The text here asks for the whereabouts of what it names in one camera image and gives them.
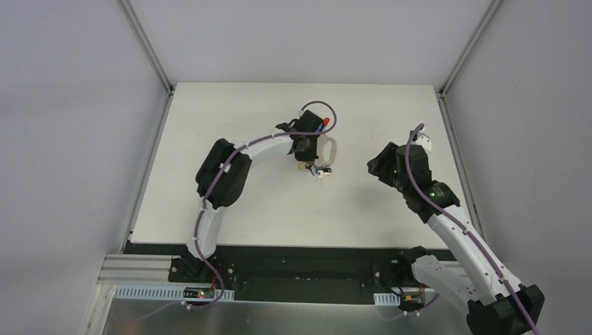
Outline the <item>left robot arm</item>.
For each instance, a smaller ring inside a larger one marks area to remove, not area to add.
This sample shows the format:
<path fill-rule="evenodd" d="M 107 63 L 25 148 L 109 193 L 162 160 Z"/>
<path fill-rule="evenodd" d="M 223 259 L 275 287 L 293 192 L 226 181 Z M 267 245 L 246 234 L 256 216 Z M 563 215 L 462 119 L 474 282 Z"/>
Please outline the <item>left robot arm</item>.
<path fill-rule="evenodd" d="M 216 240 L 225 209 L 243 193 L 254 163 L 277 156 L 294 156 L 299 166 L 321 177 L 330 171 L 332 162 L 323 162 L 323 150 L 318 146 L 326 140 L 323 131 L 330 118 L 319 117 L 305 110 L 299 118 L 276 126 L 268 135 L 236 146 L 225 138 L 217 140 L 195 176 L 201 209 L 193 236 L 186 246 L 193 256 L 186 265 L 186 273 L 196 282 L 205 282 L 213 272 L 213 264 L 206 259 L 216 250 Z"/>

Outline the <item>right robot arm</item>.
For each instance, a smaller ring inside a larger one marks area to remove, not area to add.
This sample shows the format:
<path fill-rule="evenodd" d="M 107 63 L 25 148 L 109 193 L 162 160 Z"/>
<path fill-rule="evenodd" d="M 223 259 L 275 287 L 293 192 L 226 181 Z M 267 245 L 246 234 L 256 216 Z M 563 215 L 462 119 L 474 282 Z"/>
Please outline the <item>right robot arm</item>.
<path fill-rule="evenodd" d="M 370 175 L 402 194 L 406 206 L 441 238 L 464 271 L 458 275 L 446 269 L 417 246 L 398 257 L 400 283 L 434 289 L 465 315 L 472 334 L 538 334 L 542 291 L 524 285 L 494 255 L 452 189 L 433 179 L 424 147 L 390 142 L 367 167 Z"/>

